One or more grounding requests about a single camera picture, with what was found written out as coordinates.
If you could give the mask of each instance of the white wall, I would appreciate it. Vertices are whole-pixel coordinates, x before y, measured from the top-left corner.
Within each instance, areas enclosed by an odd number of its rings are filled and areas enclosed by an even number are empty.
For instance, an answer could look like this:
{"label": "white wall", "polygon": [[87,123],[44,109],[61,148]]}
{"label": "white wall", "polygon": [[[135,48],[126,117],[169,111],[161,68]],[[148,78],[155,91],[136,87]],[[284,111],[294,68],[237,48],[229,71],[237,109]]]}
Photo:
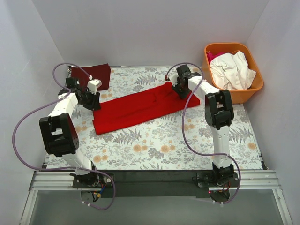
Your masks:
{"label": "white wall", "polygon": [[[24,114],[56,99],[52,68],[62,58],[31,0],[0,0],[0,40],[0,224],[16,225],[33,171],[15,156],[12,132]],[[31,116],[17,133],[17,147],[32,165],[41,166],[45,156],[38,120],[49,111]]]}
{"label": "white wall", "polygon": [[247,110],[270,169],[275,169],[293,223],[300,224],[300,2],[270,0],[247,45],[264,78]]}
{"label": "white wall", "polygon": [[62,57],[80,65],[202,62],[245,43],[268,0],[33,0]]}

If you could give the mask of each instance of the wire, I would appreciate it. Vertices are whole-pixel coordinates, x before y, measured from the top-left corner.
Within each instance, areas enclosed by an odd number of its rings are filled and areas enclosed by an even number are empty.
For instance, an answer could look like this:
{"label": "wire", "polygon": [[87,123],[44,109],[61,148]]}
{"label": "wire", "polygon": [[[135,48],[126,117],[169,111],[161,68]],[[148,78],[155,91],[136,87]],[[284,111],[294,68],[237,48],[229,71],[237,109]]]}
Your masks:
{"label": "wire", "polygon": [[104,185],[104,187],[101,189],[100,194],[103,193],[104,189],[105,189],[106,185]]}
{"label": "wire", "polygon": [[224,185],[223,189],[222,190],[218,190],[218,192],[223,192],[224,189],[225,189],[225,187],[226,187],[226,184]]}
{"label": "wire", "polygon": [[228,188],[227,188],[227,190],[226,190],[226,191],[228,191],[228,190],[229,190],[229,188],[230,188],[230,181],[228,182]]}
{"label": "wire", "polygon": [[95,199],[93,192],[92,192],[92,196],[93,196],[93,202],[95,203],[97,200]]}
{"label": "wire", "polygon": [[[200,67],[198,67],[197,65],[193,64],[193,63],[188,63],[188,62],[184,62],[184,63],[178,63],[176,64],[175,66],[178,66],[178,65],[182,65],[182,64],[189,64],[189,65],[193,65],[195,67],[197,67],[202,75],[204,75],[204,72],[202,71],[202,69]],[[166,77],[168,75],[168,73],[171,71],[171,69],[173,69],[175,66],[171,67],[169,69],[169,71],[167,72],[166,74]],[[182,135],[183,135],[183,139],[184,139],[184,142],[186,143],[187,147],[195,154],[197,155],[200,155],[200,156],[227,156],[229,157],[233,162],[234,164],[236,165],[237,169],[238,169],[238,173],[239,173],[239,178],[241,180],[241,173],[240,173],[240,168],[239,168],[239,165],[238,163],[235,161],[235,159],[230,156],[230,155],[227,155],[226,153],[211,153],[211,154],[204,154],[204,153],[200,153],[200,152],[197,152],[195,151],[189,144],[188,144],[188,141],[187,141],[187,138],[186,138],[186,135],[185,135],[185,131],[184,131],[184,118],[185,118],[185,114],[186,114],[186,111],[187,111],[187,107],[188,107],[188,103],[189,101],[191,100],[191,97],[193,96],[193,94],[196,92],[196,90],[199,88],[199,86],[201,85],[201,83],[203,82],[203,79],[197,84],[197,86],[195,87],[195,89],[192,91],[192,93],[189,95],[188,99],[187,99],[187,102],[186,102],[186,105],[184,106],[184,109],[183,109],[183,113],[182,113],[182,123],[181,123],[181,129],[182,129]],[[240,188],[240,180],[239,180],[239,183],[238,183],[238,186],[236,188],[236,191],[234,193],[234,195],[232,196],[231,199],[227,200],[226,202],[218,202],[219,204],[227,204],[229,202],[231,202],[237,195],[238,191],[239,191],[239,188]],[[207,200],[204,200],[204,199],[196,199],[198,201],[205,201],[205,202],[211,202],[211,201],[207,201]]]}
{"label": "wire", "polygon": [[98,186],[98,184],[100,183],[100,177],[99,177],[99,175],[97,175],[97,177],[98,177],[98,182],[97,182],[97,184],[95,184],[94,186],[88,185],[88,187],[94,188],[94,187],[97,187],[97,186]]}
{"label": "wire", "polygon": [[[88,77],[89,77],[90,75],[89,75],[85,70],[83,70],[80,66],[78,66],[78,65],[76,65],[76,64],[73,64],[73,63],[60,63],[60,64],[56,65],[56,66],[54,67],[53,71],[52,71],[52,76],[53,76],[53,79],[55,80],[55,82],[56,82],[60,87],[62,87],[62,88],[64,88],[64,89],[68,90],[68,93],[67,93],[67,95],[65,96],[65,98],[66,98],[67,96],[70,95],[71,90],[70,90],[69,88],[67,88],[67,87],[65,87],[65,86],[63,86],[63,85],[61,85],[61,84],[58,82],[58,80],[56,79],[56,77],[55,77],[55,70],[57,69],[57,67],[59,67],[59,66],[61,66],[61,65],[72,65],[72,66],[75,66],[75,67],[79,68],[80,70],[82,70]],[[39,110],[42,110],[42,109],[44,109],[44,108],[46,108],[46,107],[48,107],[48,106],[50,106],[50,105],[53,105],[53,104],[55,104],[55,103],[61,101],[62,99],[63,99],[63,98],[60,98],[60,99],[58,99],[58,100],[55,100],[55,101],[53,101],[53,102],[51,102],[51,103],[48,103],[48,104],[46,104],[46,105],[44,105],[44,106],[42,106],[42,107],[39,107],[39,108],[37,108],[37,109],[35,109],[35,110],[29,112],[28,114],[26,114],[25,116],[23,116],[23,117],[20,119],[19,122],[17,122],[17,125],[15,126],[14,131],[13,131],[13,135],[12,135],[12,145],[13,145],[13,149],[14,149],[15,155],[18,157],[18,159],[21,161],[21,163],[23,163],[25,166],[27,166],[28,168],[33,169],[33,170],[37,170],[37,171],[57,171],[57,170],[69,170],[69,169],[76,170],[76,169],[78,169],[78,170],[84,170],[84,171],[87,171],[87,172],[99,173],[99,174],[101,174],[101,175],[103,175],[103,176],[106,176],[107,178],[111,179],[111,181],[112,181],[112,187],[113,187],[113,196],[112,196],[111,202],[110,202],[106,207],[102,208],[102,207],[98,207],[98,206],[96,206],[96,205],[90,204],[89,202],[82,201],[82,203],[87,204],[87,205],[89,205],[89,206],[91,206],[91,207],[93,207],[93,208],[96,208],[96,209],[98,209],[98,210],[106,210],[106,209],[108,209],[109,207],[111,207],[111,205],[113,204],[114,199],[115,199],[115,197],[116,197],[116,187],[115,187],[115,183],[114,183],[113,179],[112,179],[108,174],[106,174],[105,172],[101,172],[101,171],[95,171],[95,170],[90,170],[90,169],[81,168],[81,167],[77,168],[77,167],[74,167],[74,166],[65,166],[65,167],[58,167],[58,168],[52,168],[52,169],[44,169],[44,168],[41,168],[41,167],[35,167],[35,166],[29,165],[28,163],[26,163],[26,162],[22,159],[21,155],[19,154],[19,152],[18,152],[18,150],[17,150],[16,144],[15,144],[15,135],[16,135],[16,132],[17,132],[17,130],[18,130],[20,124],[21,124],[27,117],[29,117],[30,115],[34,114],[35,112],[37,112],[37,111],[39,111]]]}

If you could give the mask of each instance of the floral tablecloth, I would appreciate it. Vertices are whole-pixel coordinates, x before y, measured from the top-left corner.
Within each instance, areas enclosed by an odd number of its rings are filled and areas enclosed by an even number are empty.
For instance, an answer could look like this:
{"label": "floral tablecloth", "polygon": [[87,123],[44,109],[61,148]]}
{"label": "floral tablecloth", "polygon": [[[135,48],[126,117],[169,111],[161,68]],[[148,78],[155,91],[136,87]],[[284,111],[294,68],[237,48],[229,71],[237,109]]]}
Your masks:
{"label": "floral tablecloth", "polygon": [[[117,67],[111,70],[109,90],[101,91],[105,102],[137,93],[165,83],[166,67]],[[262,169],[250,124],[243,105],[234,105],[230,127],[230,151],[241,169]],[[72,121],[78,132],[84,155],[97,169],[211,169],[212,157],[192,153],[181,132],[182,111],[115,132],[96,135],[93,114],[78,105]],[[213,153],[213,140],[204,118],[204,101],[187,109],[184,129],[190,145],[201,153]],[[55,156],[49,157],[47,168],[67,166]]]}

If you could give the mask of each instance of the black motor joint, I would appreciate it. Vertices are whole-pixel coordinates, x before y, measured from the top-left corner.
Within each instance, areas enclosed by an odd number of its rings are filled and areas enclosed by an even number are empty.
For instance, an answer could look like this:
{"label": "black motor joint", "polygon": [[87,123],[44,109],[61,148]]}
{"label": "black motor joint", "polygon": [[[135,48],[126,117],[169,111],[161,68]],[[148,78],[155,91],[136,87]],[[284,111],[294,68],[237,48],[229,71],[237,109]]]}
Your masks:
{"label": "black motor joint", "polygon": [[[94,165],[92,166],[92,170],[96,170],[96,167]],[[101,180],[101,175],[96,172],[89,172],[84,175],[70,173],[70,176],[74,177],[77,182],[88,186],[96,186]]]}
{"label": "black motor joint", "polygon": [[228,167],[221,167],[217,168],[213,163],[212,163],[212,170],[214,171],[214,174],[216,176],[216,183],[218,184],[225,184],[227,183],[231,178],[233,178],[234,175],[234,168],[233,165],[230,164]]}
{"label": "black motor joint", "polygon": [[[71,93],[74,93],[78,99],[78,104],[82,105],[84,108],[88,110],[99,110],[101,109],[100,105],[100,93],[90,93],[90,90],[87,87],[81,88],[79,86],[79,79],[75,77],[67,77],[66,78],[66,87],[71,89]],[[68,90],[62,89],[59,92],[59,95],[64,93],[68,93]]]}
{"label": "black motor joint", "polygon": [[181,99],[185,99],[191,90],[188,88],[188,80],[194,76],[201,76],[199,73],[192,73],[188,66],[182,65],[176,68],[177,70],[177,84],[172,86],[172,89],[176,91]]}

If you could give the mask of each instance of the pink cloth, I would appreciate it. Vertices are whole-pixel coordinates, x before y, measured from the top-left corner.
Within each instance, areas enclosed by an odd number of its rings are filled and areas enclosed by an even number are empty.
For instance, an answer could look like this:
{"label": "pink cloth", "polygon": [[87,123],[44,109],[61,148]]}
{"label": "pink cloth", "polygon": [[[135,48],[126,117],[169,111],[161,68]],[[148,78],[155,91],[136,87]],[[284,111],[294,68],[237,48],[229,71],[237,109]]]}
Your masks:
{"label": "pink cloth", "polygon": [[220,55],[223,55],[223,54],[225,54],[225,53],[224,53],[224,52],[220,52],[220,53],[218,53],[218,54],[216,54],[216,55],[213,55],[213,54],[211,54],[210,52],[206,53],[207,59],[208,59],[208,63],[210,64],[210,62],[211,62],[214,58],[216,58],[216,57],[218,57],[218,56],[220,56]]}

